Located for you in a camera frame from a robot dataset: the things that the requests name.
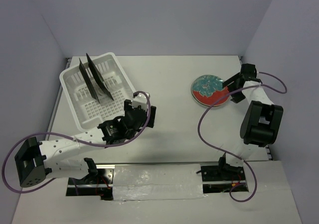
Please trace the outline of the large red teal floral plate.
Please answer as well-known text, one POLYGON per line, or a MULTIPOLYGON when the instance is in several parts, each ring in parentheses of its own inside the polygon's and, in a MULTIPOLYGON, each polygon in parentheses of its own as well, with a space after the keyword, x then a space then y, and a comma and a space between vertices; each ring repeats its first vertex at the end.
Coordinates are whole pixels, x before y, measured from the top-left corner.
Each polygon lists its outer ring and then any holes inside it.
POLYGON ((220 106, 227 102, 228 97, 225 97, 229 93, 227 87, 223 87, 224 80, 215 75, 202 75, 196 78, 191 84, 191 94, 193 98, 201 105, 209 107, 215 103, 214 107, 220 106))

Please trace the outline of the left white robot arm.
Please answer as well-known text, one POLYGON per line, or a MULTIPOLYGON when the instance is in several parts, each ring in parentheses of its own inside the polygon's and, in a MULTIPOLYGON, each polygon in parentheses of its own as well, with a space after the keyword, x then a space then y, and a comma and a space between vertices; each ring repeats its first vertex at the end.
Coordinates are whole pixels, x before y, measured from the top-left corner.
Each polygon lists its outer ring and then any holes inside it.
POLYGON ((107 120, 84 133, 61 139, 38 141, 27 138, 14 160, 22 188, 42 183, 46 178, 72 177, 93 183, 98 177, 92 158, 73 157, 96 149, 122 146, 136 137, 145 127, 152 128, 157 108, 137 99, 124 101, 124 115, 107 120))

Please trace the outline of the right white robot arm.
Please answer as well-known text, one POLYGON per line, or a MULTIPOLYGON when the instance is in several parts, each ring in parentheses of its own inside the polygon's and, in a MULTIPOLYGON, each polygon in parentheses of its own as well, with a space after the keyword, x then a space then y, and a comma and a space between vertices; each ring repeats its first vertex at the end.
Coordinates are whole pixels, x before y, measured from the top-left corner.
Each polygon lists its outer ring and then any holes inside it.
POLYGON ((218 177, 227 180, 241 173, 243 162, 252 153, 276 141, 284 110, 269 99, 253 64, 242 64, 240 72, 223 82, 223 86, 230 91, 232 102, 246 100, 249 104, 240 127, 242 142, 218 161, 218 177))

